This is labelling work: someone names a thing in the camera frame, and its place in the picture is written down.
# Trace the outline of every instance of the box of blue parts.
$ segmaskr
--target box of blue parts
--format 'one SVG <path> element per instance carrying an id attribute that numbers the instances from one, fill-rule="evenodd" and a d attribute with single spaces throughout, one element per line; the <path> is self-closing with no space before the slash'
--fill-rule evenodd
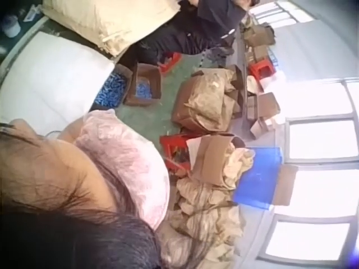
<path id="1" fill-rule="evenodd" d="M 125 99 L 132 82 L 132 71 L 117 64 L 100 89 L 91 110 L 107 110 L 118 107 Z"/>
<path id="2" fill-rule="evenodd" d="M 277 147 L 254 147 L 253 167 L 240 178 L 233 201 L 268 210 L 271 205 L 289 206 L 298 167 L 282 164 Z"/>
<path id="3" fill-rule="evenodd" d="M 158 102 L 162 96 L 162 77 L 160 69 L 150 64 L 138 63 L 125 105 L 147 106 Z"/>

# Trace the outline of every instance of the woman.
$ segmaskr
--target woman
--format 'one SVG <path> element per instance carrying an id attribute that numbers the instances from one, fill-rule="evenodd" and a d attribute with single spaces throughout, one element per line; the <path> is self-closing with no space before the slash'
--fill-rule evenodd
<path id="1" fill-rule="evenodd" d="M 141 63 L 161 64 L 174 52 L 195 55 L 221 46 L 233 35 L 247 10 L 259 0 L 182 0 L 168 23 L 135 44 Z"/>
<path id="2" fill-rule="evenodd" d="M 78 136 L 73 126 L 68 131 L 62 139 Z M 39 269 L 169 268 L 123 181 L 64 140 L 37 136 L 23 120 L 0 125 L 2 263 Z M 117 179 L 112 188 L 104 175 Z M 180 268 L 197 268 L 209 247 L 192 242 Z"/>

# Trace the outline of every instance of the person in dark clothing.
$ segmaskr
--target person in dark clothing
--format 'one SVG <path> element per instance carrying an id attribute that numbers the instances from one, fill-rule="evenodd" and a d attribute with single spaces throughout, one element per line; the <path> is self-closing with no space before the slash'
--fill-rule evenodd
<path id="1" fill-rule="evenodd" d="M 259 0 L 199 0 L 197 7 L 182 0 L 174 18 L 135 44 L 137 60 L 158 65 L 170 53 L 195 55 L 220 47 L 246 16 L 238 2 L 249 8 Z"/>

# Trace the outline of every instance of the green floor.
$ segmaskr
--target green floor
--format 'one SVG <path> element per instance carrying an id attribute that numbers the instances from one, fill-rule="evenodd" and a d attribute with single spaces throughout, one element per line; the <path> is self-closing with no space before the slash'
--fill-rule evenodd
<path id="1" fill-rule="evenodd" d="M 200 64 L 201 55 L 184 56 L 162 80 L 162 99 L 158 104 L 145 108 L 121 105 L 116 114 L 123 122 L 132 127 L 147 139 L 151 140 L 158 150 L 159 137 L 178 133 L 179 129 L 171 122 L 173 103 L 181 83 L 189 78 L 194 68 Z M 210 67 L 209 61 L 203 67 Z"/>

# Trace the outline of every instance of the blue plastic part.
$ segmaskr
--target blue plastic part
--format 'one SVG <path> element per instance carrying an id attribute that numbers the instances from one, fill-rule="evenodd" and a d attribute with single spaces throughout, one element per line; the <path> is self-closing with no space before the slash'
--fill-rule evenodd
<path id="1" fill-rule="evenodd" d="M 256 152 L 253 167 L 240 178 L 233 201 L 238 204 L 268 210 L 274 197 L 275 187 L 283 156 L 278 147 L 253 147 Z"/>
<path id="2" fill-rule="evenodd" d="M 150 85 L 145 82 L 140 82 L 136 86 L 136 97 L 144 99 L 152 99 Z"/>
<path id="3" fill-rule="evenodd" d="M 125 94 L 126 85 L 127 78 L 124 75 L 112 72 L 99 91 L 95 103 L 107 108 L 118 107 Z"/>

